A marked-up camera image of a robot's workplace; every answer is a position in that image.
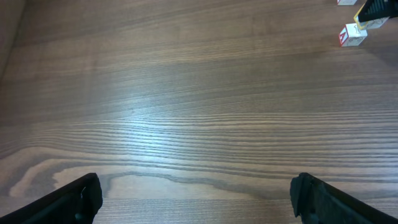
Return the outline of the wooden block number one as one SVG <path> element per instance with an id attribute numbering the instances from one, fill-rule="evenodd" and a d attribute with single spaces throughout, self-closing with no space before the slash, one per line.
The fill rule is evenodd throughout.
<path id="1" fill-rule="evenodd" d="M 341 47 L 359 46 L 368 36 L 366 30 L 360 30 L 357 24 L 346 24 L 338 34 Z"/>

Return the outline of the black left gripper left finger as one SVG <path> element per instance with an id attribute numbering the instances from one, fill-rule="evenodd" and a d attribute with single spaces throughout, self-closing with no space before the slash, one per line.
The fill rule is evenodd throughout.
<path id="1" fill-rule="evenodd" d="M 1 224 L 92 224 L 102 205 L 100 180 L 97 174 L 88 173 L 25 207 L 1 217 Z"/>

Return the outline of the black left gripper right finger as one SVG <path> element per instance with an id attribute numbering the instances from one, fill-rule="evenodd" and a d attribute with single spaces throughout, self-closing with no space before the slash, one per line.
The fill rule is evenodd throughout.
<path id="1" fill-rule="evenodd" d="M 294 216 L 303 224 L 397 224 L 397 219 L 302 172 L 290 183 Z"/>

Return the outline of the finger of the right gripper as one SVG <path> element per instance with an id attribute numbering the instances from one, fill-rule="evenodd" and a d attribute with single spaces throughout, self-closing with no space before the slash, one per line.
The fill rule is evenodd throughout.
<path id="1" fill-rule="evenodd" d="M 359 10 L 359 22 L 367 22 L 384 17 L 397 17 L 397 0 L 367 0 Z"/>

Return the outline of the wooden block yellow side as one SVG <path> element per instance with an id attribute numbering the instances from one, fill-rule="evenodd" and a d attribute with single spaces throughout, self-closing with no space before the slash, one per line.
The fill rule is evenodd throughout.
<path id="1" fill-rule="evenodd" d="M 378 29 L 389 19 L 389 17 L 382 17 L 380 19 L 374 19 L 371 21 L 360 22 L 359 21 L 359 13 L 363 10 L 363 8 L 364 8 L 364 4 L 362 5 L 360 10 L 353 17 L 359 30 Z"/>

